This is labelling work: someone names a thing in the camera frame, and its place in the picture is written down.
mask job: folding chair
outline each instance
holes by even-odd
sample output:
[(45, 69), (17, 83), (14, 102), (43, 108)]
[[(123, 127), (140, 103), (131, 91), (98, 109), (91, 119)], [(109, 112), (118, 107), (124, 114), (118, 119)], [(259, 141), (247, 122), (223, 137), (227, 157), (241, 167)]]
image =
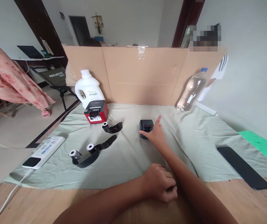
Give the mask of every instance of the folding chair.
[[(44, 79), (49, 85), (51, 89), (55, 89), (59, 91), (60, 97), (62, 99), (63, 105), (65, 110), (66, 104), (64, 97), (65, 96), (75, 96), (77, 99), (78, 97), (74, 92), (71, 90), (71, 86), (66, 86), (66, 72), (63, 67), (56, 68), (56, 69), (50, 69), (53, 67), (53, 65), (47, 66), (47, 67), (30, 67), (31, 70), (33, 70), (35, 73), (37, 73), (42, 79)], [(48, 71), (44, 72), (37, 72), (37, 69), (48, 69)]]

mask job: wall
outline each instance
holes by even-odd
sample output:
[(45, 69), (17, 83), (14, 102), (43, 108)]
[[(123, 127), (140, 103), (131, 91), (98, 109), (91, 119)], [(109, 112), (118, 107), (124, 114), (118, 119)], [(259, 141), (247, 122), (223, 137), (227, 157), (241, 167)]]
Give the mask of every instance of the wall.
[(172, 47), (183, 0), (164, 1), (158, 47)]
[(206, 1), (197, 30), (218, 22), (229, 61), (202, 103), (235, 130), (267, 139), (267, 1)]
[(43, 50), (14, 0), (0, 0), (0, 48), (10, 58), (28, 58), (17, 45)]
[(97, 12), (103, 19), (106, 43), (157, 46), (163, 0), (60, 0), (60, 3), (76, 45), (68, 16), (85, 16), (90, 35), (95, 36), (91, 17)]
[(60, 2), (58, 0), (42, 0), (44, 7), (51, 19), (51, 22), (59, 36), (61, 43), (73, 46), (73, 36), (68, 27), (67, 20), (69, 19), (65, 16), (63, 20), (60, 16), (60, 12), (63, 11)]

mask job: table surface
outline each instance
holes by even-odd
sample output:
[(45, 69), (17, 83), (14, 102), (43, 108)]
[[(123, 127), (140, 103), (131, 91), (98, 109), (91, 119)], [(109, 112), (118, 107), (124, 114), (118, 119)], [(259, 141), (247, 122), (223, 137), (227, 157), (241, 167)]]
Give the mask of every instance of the table surface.
[[(255, 191), (243, 179), (205, 184), (239, 224), (267, 223), (267, 190)], [(0, 184), (0, 208), (13, 187), (13, 184)], [(0, 223), (53, 223), (71, 204), (98, 191), (100, 190), (19, 187), (0, 215)], [(136, 204), (113, 223), (199, 223), (199, 220), (189, 202), (179, 192), (179, 198), (169, 204), (155, 200)]]
[(50, 57), (50, 58), (12, 58), (15, 61), (46, 61), (54, 58), (64, 58), (64, 56), (60, 57)]

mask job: person's hand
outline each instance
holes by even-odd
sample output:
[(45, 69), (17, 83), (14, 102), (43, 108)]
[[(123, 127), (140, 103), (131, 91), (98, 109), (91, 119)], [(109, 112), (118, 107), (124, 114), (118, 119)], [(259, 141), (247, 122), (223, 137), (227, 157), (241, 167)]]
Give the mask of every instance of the person's hand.
[(146, 198), (155, 198), (168, 203), (178, 197), (176, 181), (172, 173), (167, 172), (162, 165), (151, 164), (141, 178)]
[(140, 133), (146, 136), (156, 148), (159, 145), (165, 144), (164, 133), (161, 129), (162, 126), (161, 124), (159, 124), (160, 119), (161, 119), (161, 115), (159, 115), (159, 117), (157, 118), (155, 125), (150, 132), (140, 131)]

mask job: slipper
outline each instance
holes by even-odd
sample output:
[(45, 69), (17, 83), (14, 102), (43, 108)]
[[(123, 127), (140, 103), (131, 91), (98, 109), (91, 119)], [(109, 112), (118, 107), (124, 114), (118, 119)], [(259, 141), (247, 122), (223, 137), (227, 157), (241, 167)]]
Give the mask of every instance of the slipper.
[(50, 115), (51, 115), (51, 111), (50, 110), (42, 111), (42, 117), (43, 118), (49, 118)]

